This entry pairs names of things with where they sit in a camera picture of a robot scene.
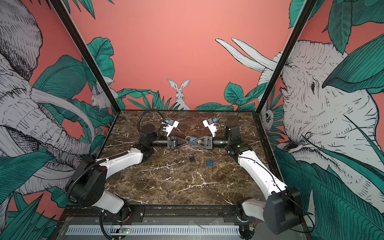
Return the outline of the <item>blue padlock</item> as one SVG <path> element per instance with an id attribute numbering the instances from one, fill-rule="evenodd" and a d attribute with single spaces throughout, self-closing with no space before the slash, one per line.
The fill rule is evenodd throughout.
<path id="1" fill-rule="evenodd" d="M 186 141 L 190 144 L 190 145 L 193 145 L 194 144 L 194 140 L 196 140 L 197 137 L 186 137 Z"/>
<path id="2" fill-rule="evenodd" d="M 207 167 L 213 167 L 213 166 L 214 166 L 214 162 L 212 160 L 208 160 Z"/>

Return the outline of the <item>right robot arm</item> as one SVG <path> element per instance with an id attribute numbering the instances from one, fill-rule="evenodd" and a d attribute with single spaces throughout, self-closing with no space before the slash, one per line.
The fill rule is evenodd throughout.
<path id="1" fill-rule="evenodd" d="M 301 194 L 279 180 L 259 159 L 252 147 L 242 140 L 240 127 L 226 126 L 225 137 L 191 137 L 193 145 L 206 150 L 225 149 L 238 165 L 247 171 L 262 191 L 266 201 L 256 199 L 240 203 L 240 220 L 250 218 L 266 223 L 268 229 L 278 235 L 299 225 L 303 219 Z"/>

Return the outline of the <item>left black frame post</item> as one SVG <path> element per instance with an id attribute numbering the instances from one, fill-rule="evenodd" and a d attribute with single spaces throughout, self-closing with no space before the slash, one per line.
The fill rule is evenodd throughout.
<path id="1" fill-rule="evenodd" d="M 108 100 L 112 104 L 113 109 L 119 114 L 121 112 L 121 109 L 115 99 L 113 97 L 112 92 L 110 91 L 109 86 L 104 80 L 104 77 L 102 75 L 101 70 L 99 69 L 95 59 L 93 58 L 91 52 L 89 51 L 84 39 L 82 38 L 81 34 L 79 33 L 76 25 L 74 24 L 67 8 L 65 7 L 64 3 L 59 0 L 50 0 L 50 4 L 54 8 L 55 12 L 57 13 L 58 17 L 60 18 L 61 22 L 64 24 L 66 30 L 68 31 L 69 35 L 71 36 L 73 42 L 77 46 L 79 52 L 81 53 L 82 57 L 84 58 L 86 64 L 91 70 L 91 73 L 94 75 L 98 83 L 101 85 L 104 93 L 106 94 Z"/>

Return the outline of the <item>black frame post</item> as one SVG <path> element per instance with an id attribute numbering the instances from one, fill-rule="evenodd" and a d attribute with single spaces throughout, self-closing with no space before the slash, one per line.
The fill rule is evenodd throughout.
<path id="1" fill-rule="evenodd" d="M 290 56 L 315 4 L 316 4 L 316 0 L 307 0 L 304 2 L 304 6 L 302 7 L 301 9 L 301 12 L 299 14 L 299 17 L 297 19 L 297 22 L 295 23 L 294 25 L 294 29 L 293 31 L 291 32 L 291 35 L 288 39 L 288 42 L 282 52 L 282 55 L 278 61 L 278 64 L 272 74 L 272 77 L 266 87 L 266 90 L 263 94 L 263 97 L 261 99 L 261 101 L 259 102 L 259 105 L 256 109 L 256 114 L 260 114 L 267 99 L 268 99 L 268 96 L 271 94 L 273 88 L 274 88 L 274 85 L 275 83 L 277 82 L 277 80 L 279 79 L 279 76 L 280 74 L 282 73 L 282 70 L 284 68 L 284 65 L 285 63 L 287 62 L 287 59 L 288 57 Z"/>
<path id="2" fill-rule="evenodd" d="M 91 52 L 89 51 L 84 39 L 82 38 L 81 34 L 79 33 L 76 25 L 74 24 L 67 8 L 65 7 L 64 3 L 59 0 L 50 0 L 50 4 L 54 8 L 55 12 L 57 13 L 58 17 L 60 18 L 61 22 L 64 24 L 66 30 L 68 31 L 69 35 L 71 36 L 73 42 L 77 46 L 79 52 L 81 53 L 82 57 L 84 58 L 86 64 L 91 70 L 91 73 L 94 75 L 98 83 L 101 85 L 104 93 L 106 94 L 108 100 L 112 104 L 113 109 L 119 114 L 121 112 L 121 109 L 115 99 L 113 97 L 112 92 L 110 91 L 109 86 L 104 80 L 104 77 L 102 75 L 101 70 L 99 69 L 95 59 L 93 58 Z"/>

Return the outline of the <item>right black frame post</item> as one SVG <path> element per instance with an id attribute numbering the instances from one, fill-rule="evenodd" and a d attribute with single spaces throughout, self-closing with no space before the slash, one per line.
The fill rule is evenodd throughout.
<path id="1" fill-rule="evenodd" d="M 284 65 L 285 63 L 287 62 L 287 59 L 288 57 L 290 56 L 315 4 L 316 4 L 316 0 L 307 0 L 304 2 L 304 6 L 302 7 L 301 9 L 301 12 L 299 14 L 299 17 L 297 19 L 297 22 L 295 23 L 294 25 L 294 29 L 293 31 L 291 32 L 291 35 L 288 39 L 288 42 L 282 52 L 282 55 L 278 61 L 278 64 L 272 74 L 272 77 L 266 87 L 266 90 L 263 94 L 263 97 L 261 99 L 261 101 L 259 102 L 259 105 L 256 109 L 256 114 L 260 114 L 267 99 L 268 99 L 268 96 L 271 94 L 273 88 L 274 88 L 274 85 L 275 83 L 277 82 L 277 80 L 279 79 L 279 76 L 280 74 L 282 73 L 282 70 L 284 68 Z"/>

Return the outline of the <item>black mounting rail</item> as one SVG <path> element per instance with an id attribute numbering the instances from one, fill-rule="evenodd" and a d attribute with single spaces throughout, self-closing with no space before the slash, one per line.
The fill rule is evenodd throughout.
<path id="1" fill-rule="evenodd" d="M 223 218 L 226 223 L 253 223 L 262 221 L 277 224 L 279 227 L 288 227 L 290 224 L 296 226 L 303 220 L 303 211 L 297 206 L 281 205 L 276 210 L 267 208 L 265 205 L 253 206 L 246 211 L 242 205 L 129 205 L 117 214 L 108 211 L 102 212 L 98 208 L 66 208 L 61 217 L 63 222 L 66 218 L 96 218 L 104 216 L 109 222 L 114 223 L 142 223 L 147 217 L 170 217 L 170 218 Z"/>

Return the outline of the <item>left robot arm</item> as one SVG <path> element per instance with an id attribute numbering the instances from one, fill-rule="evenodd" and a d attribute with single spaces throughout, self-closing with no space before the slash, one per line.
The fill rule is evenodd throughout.
<path id="1" fill-rule="evenodd" d="M 112 214 L 120 213 L 128 204 L 124 199 L 105 190 L 106 180 L 112 175 L 148 160 L 155 148 L 175 150 L 189 142 L 171 135 L 174 127 L 165 127 L 165 137 L 153 125 L 146 125 L 139 132 L 139 139 L 128 150 L 103 159 L 87 158 L 79 164 L 66 185 L 66 202 L 70 206 L 98 208 Z"/>

